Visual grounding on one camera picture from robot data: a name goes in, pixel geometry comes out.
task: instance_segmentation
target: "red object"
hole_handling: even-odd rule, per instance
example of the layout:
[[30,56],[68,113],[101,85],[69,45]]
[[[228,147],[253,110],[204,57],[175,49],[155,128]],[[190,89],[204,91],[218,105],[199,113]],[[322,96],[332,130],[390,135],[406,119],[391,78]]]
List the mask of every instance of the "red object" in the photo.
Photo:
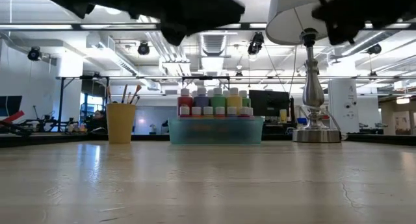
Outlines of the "red object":
[[192,115],[192,105],[194,104],[194,100],[191,97],[178,97],[177,98],[177,115],[181,115],[179,112],[181,106],[189,107],[189,114]]
[[6,122],[6,123],[11,123],[14,120],[17,120],[18,118],[20,118],[24,115],[25,115],[25,113],[22,110],[20,110],[19,112],[13,114],[12,116],[9,116],[8,118],[3,119],[2,121]]

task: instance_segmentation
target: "computer monitor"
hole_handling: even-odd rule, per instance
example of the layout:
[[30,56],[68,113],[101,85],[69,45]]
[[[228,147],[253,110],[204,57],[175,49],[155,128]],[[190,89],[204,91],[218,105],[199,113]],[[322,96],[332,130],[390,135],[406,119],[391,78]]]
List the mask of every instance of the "computer monitor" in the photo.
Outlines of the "computer monitor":
[[9,117],[19,112],[22,96],[0,97],[0,117]]
[[254,116],[277,116],[280,117],[280,110],[285,109],[289,117],[289,93],[250,90],[250,99]]

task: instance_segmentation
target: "purple paint bottle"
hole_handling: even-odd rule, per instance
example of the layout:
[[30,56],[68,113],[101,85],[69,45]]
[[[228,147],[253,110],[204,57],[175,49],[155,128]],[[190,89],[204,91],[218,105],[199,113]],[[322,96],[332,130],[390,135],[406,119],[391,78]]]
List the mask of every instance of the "purple paint bottle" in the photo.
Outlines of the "purple paint bottle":
[[201,107],[202,110],[209,106],[209,97],[207,97],[207,90],[204,87],[198,88],[198,95],[194,97],[194,106]]

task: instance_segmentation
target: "clear plastic bin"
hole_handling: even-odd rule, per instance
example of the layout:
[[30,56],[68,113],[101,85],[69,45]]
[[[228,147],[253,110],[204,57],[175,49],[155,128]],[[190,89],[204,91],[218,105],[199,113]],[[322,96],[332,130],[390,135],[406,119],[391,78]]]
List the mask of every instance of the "clear plastic bin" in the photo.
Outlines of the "clear plastic bin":
[[172,144],[260,144],[263,118],[171,118]]

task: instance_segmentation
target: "silver lamp base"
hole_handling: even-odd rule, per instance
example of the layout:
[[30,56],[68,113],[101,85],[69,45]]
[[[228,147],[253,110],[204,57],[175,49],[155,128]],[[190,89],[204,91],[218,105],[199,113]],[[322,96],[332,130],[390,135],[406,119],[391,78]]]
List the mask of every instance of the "silver lamp base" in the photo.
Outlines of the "silver lamp base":
[[338,130],[333,129],[301,129],[293,131],[293,141],[299,143],[340,143],[341,134]]

